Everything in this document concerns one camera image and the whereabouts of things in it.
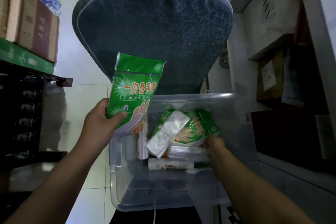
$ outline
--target clear plastic storage box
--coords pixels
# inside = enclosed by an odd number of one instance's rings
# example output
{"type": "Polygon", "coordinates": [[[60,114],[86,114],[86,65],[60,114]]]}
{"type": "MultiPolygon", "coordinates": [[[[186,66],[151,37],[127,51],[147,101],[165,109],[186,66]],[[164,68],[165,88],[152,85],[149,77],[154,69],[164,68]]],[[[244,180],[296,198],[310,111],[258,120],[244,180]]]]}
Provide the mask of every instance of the clear plastic storage box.
{"type": "MultiPolygon", "coordinates": [[[[226,147],[247,167],[258,173],[252,124],[244,101],[235,94],[184,94],[154,96],[148,109],[149,135],[162,112],[169,108],[211,111],[226,147]]],[[[137,159],[133,136],[111,142],[111,200],[120,211],[139,211],[217,205],[229,202],[222,184],[210,167],[195,174],[185,170],[149,171],[147,160],[137,159]]]]}

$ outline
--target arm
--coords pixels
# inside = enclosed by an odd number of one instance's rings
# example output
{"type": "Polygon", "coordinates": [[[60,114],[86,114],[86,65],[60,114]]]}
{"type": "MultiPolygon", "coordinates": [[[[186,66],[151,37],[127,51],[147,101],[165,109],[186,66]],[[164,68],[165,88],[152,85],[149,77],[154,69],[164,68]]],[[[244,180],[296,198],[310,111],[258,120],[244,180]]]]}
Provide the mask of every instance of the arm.
{"type": "Polygon", "coordinates": [[[5,224],[66,222],[92,164],[126,116],[126,113],[118,113],[112,119],[106,119],[107,104],[108,99],[102,99],[87,114],[73,150],[57,164],[5,224]]]}
{"type": "Polygon", "coordinates": [[[313,223],[283,193],[239,162],[225,148],[223,139],[209,137],[205,148],[243,223],[313,223]]]}

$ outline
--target blue chair cushion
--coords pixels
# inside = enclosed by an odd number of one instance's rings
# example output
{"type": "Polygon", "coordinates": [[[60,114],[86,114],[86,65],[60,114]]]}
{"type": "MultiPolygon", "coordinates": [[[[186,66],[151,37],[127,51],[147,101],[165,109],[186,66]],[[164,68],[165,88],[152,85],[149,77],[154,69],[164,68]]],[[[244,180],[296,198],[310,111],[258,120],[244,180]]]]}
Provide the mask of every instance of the blue chair cushion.
{"type": "Polygon", "coordinates": [[[156,94],[199,93],[229,37],[227,0],[79,0],[73,28],[112,80],[118,52],[167,63],[156,94]]]}

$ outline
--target green plastic package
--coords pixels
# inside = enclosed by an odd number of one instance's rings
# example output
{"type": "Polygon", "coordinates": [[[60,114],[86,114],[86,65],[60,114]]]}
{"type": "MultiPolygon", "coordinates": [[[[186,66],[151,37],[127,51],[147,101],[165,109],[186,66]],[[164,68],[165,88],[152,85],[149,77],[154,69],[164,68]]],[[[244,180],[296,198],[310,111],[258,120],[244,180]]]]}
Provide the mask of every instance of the green plastic package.
{"type": "MultiPolygon", "coordinates": [[[[155,135],[168,119],[168,117],[175,111],[175,109],[165,110],[161,116],[159,124],[153,129],[153,135],[155,135]]],[[[184,128],[178,133],[174,141],[190,144],[190,145],[200,145],[203,143],[204,138],[209,135],[219,133],[219,128],[216,126],[211,112],[204,109],[197,109],[193,111],[184,111],[190,120],[184,126],[184,128]]]]}
{"type": "Polygon", "coordinates": [[[165,61],[118,53],[106,117],[118,112],[127,116],[114,132],[114,137],[136,134],[143,121],[162,75],[165,61]]]}

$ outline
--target white tiled floor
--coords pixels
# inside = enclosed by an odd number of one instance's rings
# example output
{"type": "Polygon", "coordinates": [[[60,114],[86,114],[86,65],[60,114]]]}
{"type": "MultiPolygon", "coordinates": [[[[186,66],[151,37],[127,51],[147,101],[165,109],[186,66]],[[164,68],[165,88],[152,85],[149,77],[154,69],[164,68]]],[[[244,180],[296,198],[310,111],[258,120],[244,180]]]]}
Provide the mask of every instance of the white tiled floor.
{"type": "MultiPolygon", "coordinates": [[[[73,86],[65,87],[65,113],[62,114],[59,150],[73,148],[81,133],[86,114],[108,96],[109,80],[82,46],[72,27],[72,11],[78,0],[60,0],[60,32],[55,74],[73,78],[73,86]]],[[[111,203],[107,151],[93,164],[67,224],[109,223],[115,208],[111,203]]]]}

